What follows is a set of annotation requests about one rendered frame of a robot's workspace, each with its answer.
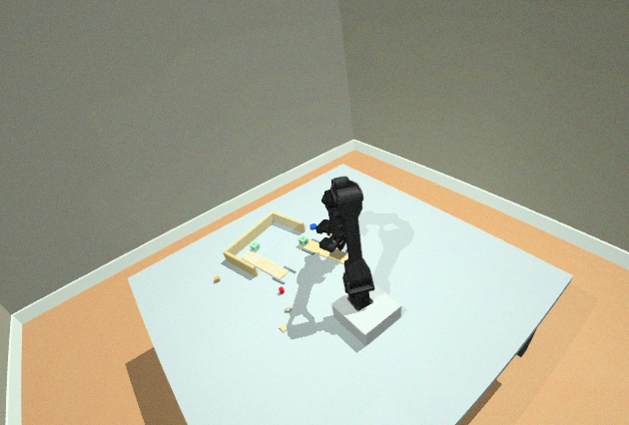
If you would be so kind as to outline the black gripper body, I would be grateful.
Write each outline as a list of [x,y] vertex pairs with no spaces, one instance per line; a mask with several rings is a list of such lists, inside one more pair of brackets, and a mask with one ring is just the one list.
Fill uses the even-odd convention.
[[327,222],[330,225],[330,237],[325,237],[320,243],[319,248],[328,252],[334,252],[337,245],[341,242],[341,237],[345,235],[343,221],[340,223]]

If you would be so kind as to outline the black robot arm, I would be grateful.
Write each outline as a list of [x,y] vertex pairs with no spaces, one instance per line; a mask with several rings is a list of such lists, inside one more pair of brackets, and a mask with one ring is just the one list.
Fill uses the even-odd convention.
[[[362,257],[358,217],[362,211],[363,192],[359,184],[348,177],[331,180],[330,190],[324,192],[321,203],[328,211],[329,219],[324,219],[315,228],[317,233],[330,236],[330,225],[343,221],[348,260],[344,261],[343,283],[348,302],[359,311],[373,303],[369,292],[374,284],[369,266]],[[348,284],[349,283],[349,284]]]

